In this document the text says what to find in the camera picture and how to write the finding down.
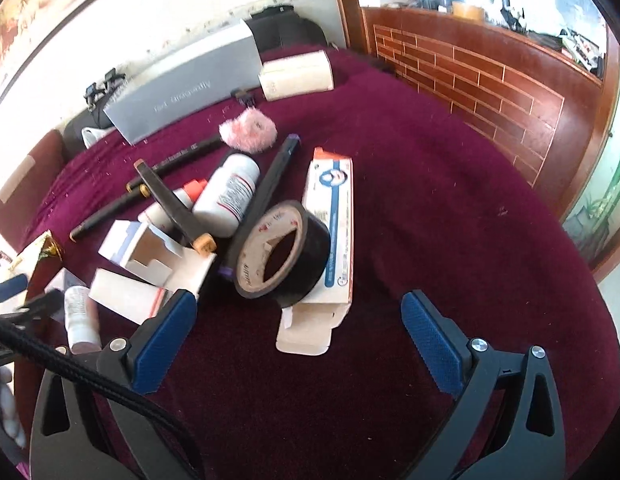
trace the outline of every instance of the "silver screw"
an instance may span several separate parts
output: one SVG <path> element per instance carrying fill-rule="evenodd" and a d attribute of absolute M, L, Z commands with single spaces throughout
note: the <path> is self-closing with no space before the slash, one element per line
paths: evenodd
<path fill-rule="evenodd" d="M 532 347 L 532 355 L 537 359 L 543 359 L 544 357 L 546 357 L 546 351 L 540 346 L 534 345 Z"/>
<path fill-rule="evenodd" d="M 472 339 L 470 344 L 477 352 L 485 352 L 488 349 L 488 343 L 484 339 L 478 337 Z"/>
<path fill-rule="evenodd" d="M 112 339 L 112 341 L 110 341 L 110 350 L 114 352 L 119 352 L 120 350 L 123 350 L 123 348 L 125 348 L 126 346 L 127 341 L 122 337 L 117 337 L 116 339 Z"/>

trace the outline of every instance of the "maroon tablecloth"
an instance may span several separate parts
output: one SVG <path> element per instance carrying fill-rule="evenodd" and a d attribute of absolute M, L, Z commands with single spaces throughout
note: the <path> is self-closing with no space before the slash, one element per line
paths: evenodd
<path fill-rule="evenodd" d="M 470 337 L 504 351 L 546 349 L 575 469 L 620 403 L 616 332 L 587 266 L 488 140 L 347 52 L 329 56 L 333 92 L 261 97 L 259 107 L 277 124 L 277 144 L 288 133 L 302 139 L 277 201 L 301 198 L 315 146 L 354 160 L 350 313 L 327 354 L 283 354 L 280 311 L 220 286 L 201 301 L 155 399 L 195 432 L 211 479 L 395 478 L 451 405 L 401 324 L 400 298 L 421 288 Z M 97 267 L 116 270 L 96 252 L 110 222 L 77 244 L 70 230 L 124 191 L 135 160 L 155 164 L 241 111 L 222 102 L 134 147 L 111 134 L 62 172 L 28 238 L 51 229 L 66 266 L 88 283 Z M 262 170 L 275 151 L 256 157 Z M 222 152 L 167 183 L 209 177 Z M 105 341 L 133 330 L 110 312 L 101 321 Z"/>

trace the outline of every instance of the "pink fluffy ball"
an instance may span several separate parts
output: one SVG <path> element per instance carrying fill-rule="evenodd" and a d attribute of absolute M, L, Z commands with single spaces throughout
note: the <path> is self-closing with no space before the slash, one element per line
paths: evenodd
<path fill-rule="evenodd" d="M 229 147 L 246 153 L 267 150 L 277 140 L 277 127 L 272 119 L 256 108 L 247 108 L 236 119 L 219 126 L 221 139 Z"/>

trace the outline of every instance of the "glue bottle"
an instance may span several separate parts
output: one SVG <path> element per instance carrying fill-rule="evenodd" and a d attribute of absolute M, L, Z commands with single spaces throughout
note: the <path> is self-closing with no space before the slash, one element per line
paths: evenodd
<path fill-rule="evenodd" d="M 241 153 L 230 155 L 214 172 L 192 209 L 209 234 L 219 238 L 234 234 L 254 195 L 260 174 L 256 162 Z"/>
<path fill-rule="evenodd" d="M 87 354 L 101 350 L 98 335 L 98 307 L 88 294 L 86 286 L 75 285 L 65 291 L 65 330 L 68 346 L 73 354 Z"/>
<path fill-rule="evenodd" d="M 185 207 L 192 209 L 194 202 L 196 202 L 199 196 L 201 196 L 201 193 L 203 192 L 203 189 L 205 189 L 206 185 L 206 180 L 192 180 L 181 189 L 175 189 L 174 194 L 179 200 L 181 200 L 181 202 L 183 202 Z M 153 203 L 139 215 L 139 222 L 147 222 L 148 224 L 152 224 L 164 233 L 170 231 L 174 227 L 170 217 L 157 202 Z"/>

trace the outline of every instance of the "white plastic bottle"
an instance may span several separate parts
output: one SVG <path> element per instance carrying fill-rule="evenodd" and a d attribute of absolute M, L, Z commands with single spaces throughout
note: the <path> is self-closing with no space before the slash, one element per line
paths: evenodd
<path fill-rule="evenodd" d="M 211 176 L 192 213 L 212 236 L 229 238 L 234 234 L 254 195 L 260 174 L 254 160 L 235 153 Z"/>
<path fill-rule="evenodd" d="M 65 330 L 73 354 L 87 354 L 101 350 L 98 335 L 98 307 L 88 297 L 90 289 L 75 285 L 65 291 Z"/>
<path fill-rule="evenodd" d="M 183 202 L 185 207 L 192 209 L 192 206 L 201 196 L 206 185 L 206 180 L 192 180 L 181 189 L 175 189 L 174 194 Z M 167 232 L 174 227 L 170 217 L 157 202 L 154 202 L 149 208 L 143 211 L 138 218 L 139 222 L 152 224 L 163 232 Z"/>

